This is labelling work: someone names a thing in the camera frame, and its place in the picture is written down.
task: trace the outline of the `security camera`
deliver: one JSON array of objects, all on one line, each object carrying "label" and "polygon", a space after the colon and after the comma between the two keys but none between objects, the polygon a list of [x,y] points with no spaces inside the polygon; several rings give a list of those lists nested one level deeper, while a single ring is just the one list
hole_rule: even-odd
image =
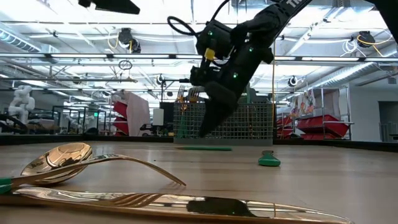
[{"label": "security camera", "polygon": [[292,76],[287,82],[288,86],[290,87],[295,87],[297,85],[297,78],[295,76]]}]

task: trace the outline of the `wall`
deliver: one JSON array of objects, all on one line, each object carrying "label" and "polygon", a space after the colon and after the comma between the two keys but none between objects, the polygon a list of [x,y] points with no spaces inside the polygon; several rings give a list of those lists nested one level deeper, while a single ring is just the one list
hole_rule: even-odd
[{"label": "wall", "polygon": [[380,142],[379,101],[398,101],[398,92],[380,88],[351,86],[352,138],[353,141]]},{"label": "wall", "polygon": [[[0,113],[8,108],[14,98],[13,91],[3,91],[0,93]],[[33,91],[30,94],[35,99],[35,108],[43,110],[52,110],[52,106],[62,106],[64,99],[53,94],[44,94],[42,91]]]}]

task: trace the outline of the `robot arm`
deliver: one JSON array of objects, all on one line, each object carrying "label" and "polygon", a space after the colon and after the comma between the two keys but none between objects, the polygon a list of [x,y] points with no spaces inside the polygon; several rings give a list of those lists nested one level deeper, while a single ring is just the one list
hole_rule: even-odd
[{"label": "robot arm", "polygon": [[[274,59],[271,44],[282,32],[287,23],[299,13],[311,0],[278,0],[252,20],[238,24],[234,29],[215,20],[215,16],[228,0],[217,9],[212,20],[202,32],[195,32],[181,20],[169,17],[169,25],[177,32],[197,37],[197,50],[203,56],[201,65],[191,69],[190,82],[205,87],[210,97],[206,103],[199,135],[204,137],[213,131],[236,109],[237,102],[246,85],[262,61],[271,63]],[[376,5],[395,39],[398,38],[398,17],[395,16],[397,0],[369,0]],[[173,26],[170,20],[176,20],[190,33],[182,32]],[[228,61],[219,65],[218,58]]]}]

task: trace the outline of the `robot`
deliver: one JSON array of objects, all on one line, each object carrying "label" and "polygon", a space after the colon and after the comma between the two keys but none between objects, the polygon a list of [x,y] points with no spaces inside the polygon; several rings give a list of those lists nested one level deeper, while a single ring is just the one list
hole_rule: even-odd
[{"label": "robot", "polygon": [[29,112],[35,108],[35,99],[30,97],[31,91],[31,86],[19,86],[14,92],[14,99],[8,107],[9,116],[19,114],[19,120],[23,124],[27,124]]},{"label": "robot", "polygon": [[[192,67],[190,83],[202,86],[210,97],[205,101],[205,116],[201,123],[199,136],[202,138],[212,132],[238,106],[239,97],[248,85],[261,62],[271,63],[274,59],[271,44],[283,28],[311,0],[274,0],[250,21],[238,24],[234,29],[215,20],[217,13],[228,3],[225,0],[201,32],[195,32],[184,21],[169,16],[168,24],[183,35],[195,36],[197,51],[202,55],[199,67]],[[395,16],[397,0],[367,0],[375,4],[390,29],[395,40],[398,39],[398,17]],[[189,32],[176,28],[171,21],[177,21]],[[228,61],[224,64],[215,59]]]}]

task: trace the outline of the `ceiling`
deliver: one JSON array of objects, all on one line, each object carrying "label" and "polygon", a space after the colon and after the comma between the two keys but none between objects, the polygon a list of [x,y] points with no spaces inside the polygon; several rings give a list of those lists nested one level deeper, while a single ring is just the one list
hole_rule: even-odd
[{"label": "ceiling", "polygon": [[[121,28],[132,29],[133,36],[140,42],[142,54],[196,54],[195,39],[176,33],[167,24],[167,16],[176,16],[189,23],[195,30],[202,30],[205,22],[222,0],[133,0],[141,9],[139,15],[118,14],[96,11],[92,7],[85,9],[77,0],[12,0],[0,8],[0,21],[29,41],[49,44],[61,53],[111,53],[126,54],[127,49],[116,45],[116,35]],[[282,38],[276,40],[276,55],[286,56],[327,56],[327,57],[378,57],[374,48],[355,48],[347,44],[351,36],[355,37],[361,30],[368,30],[375,37],[377,49],[395,44],[386,24],[377,10],[364,1],[354,1],[357,7],[339,9],[337,16],[332,14],[329,22],[322,22],[331,12],[336,12],[328,4],[313,4],[296,15],[283,30]],[[251,19],[262,10],[262,7],[226,5],[217,19],[230,27]],[[2,52],[21,52],[0,42]],[[32,63],[30,60],[15,60],[42,73],[49,73],[49,66]],[[165,78],[189,78],[190,69],[197,61],[189,60],[140,60],[130,70],[120,71],[117,66],[71,66],[53,65],[53,74],[63,69],[55,78],[79,76],[83,78],[134,78],[133,82],[83,82],[65,86],[74,88],[130,88],[159,90],[155,79],[159,74]],[[272,74],[275,74],[277,90],[286,90],[287,79],[292,75],[302,78],[297,89],[305,87],[331,72],[344,67],[338,63],[299,65],[278,63],[273,72],[272,65],[260,65],[252,81],[252,87],[258,90],[272,88]],[[175,82],[169,90],[177,91],[180,84]],[[149,94],[142,93],[143,98],[158,101]]]}]

